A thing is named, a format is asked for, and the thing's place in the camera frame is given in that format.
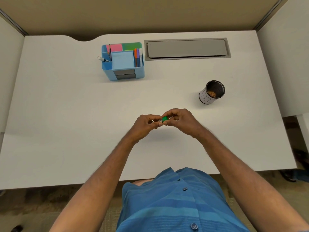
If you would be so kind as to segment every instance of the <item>floor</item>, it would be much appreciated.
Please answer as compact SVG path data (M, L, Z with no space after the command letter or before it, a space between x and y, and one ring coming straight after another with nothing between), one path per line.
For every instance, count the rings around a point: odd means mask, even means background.
M284 123L291 147L307 151L297 120L294 117L287 117L284 118ZM276 170L263 171L259 172L259 174L273 185L305 220L309 222L309 183L287 182ZM255 231L238 206L222 176L220 174L211 176L220 184L226 196L226 201L234 213L250 231ZM121 211L121 189L124 183L125 182L119 182L117 186L100 232L116 230L116 224ZM18 224L24 227L23 232L48 231L60 211L65 207L80 186L81 185L38 187L14 189L3 192L4 194L0 196L1 232L10 232L12 228Z

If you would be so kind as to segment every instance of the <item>person's right hand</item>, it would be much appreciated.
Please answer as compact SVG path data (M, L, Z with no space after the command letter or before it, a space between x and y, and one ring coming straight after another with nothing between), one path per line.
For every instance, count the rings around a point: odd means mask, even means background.
M174 126L193 138L198 138L205 130L205 127L187 109L171 109L162 115L164 116L170 118L163 122L164 125Z

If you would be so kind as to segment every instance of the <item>tan wall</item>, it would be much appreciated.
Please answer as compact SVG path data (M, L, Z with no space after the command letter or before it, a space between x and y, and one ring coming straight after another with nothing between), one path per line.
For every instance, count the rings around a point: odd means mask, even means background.
M258 37L282 117L309 112L309 0L289 0Z
M30 35L252 30L278 0L0 0Z
M24 38L0 18L0 132L5 131Z

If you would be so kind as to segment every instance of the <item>desk organizer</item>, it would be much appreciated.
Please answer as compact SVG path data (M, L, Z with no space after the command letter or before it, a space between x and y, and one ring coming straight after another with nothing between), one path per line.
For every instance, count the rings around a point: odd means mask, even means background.
M111 44L102 46L102 58L111 62L102 62L102 69L111 81L145 77L144 59L141 55L141 66L135 64L134 50L141 49L140 42Z

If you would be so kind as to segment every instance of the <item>orange pen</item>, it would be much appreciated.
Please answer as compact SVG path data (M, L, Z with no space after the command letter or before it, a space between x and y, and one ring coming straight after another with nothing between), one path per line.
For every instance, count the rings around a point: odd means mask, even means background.
M136 59L137 59L137 50L136 50L136 48L134 49L134 58L135 58L135 67L137 67L137 61L136 61Z

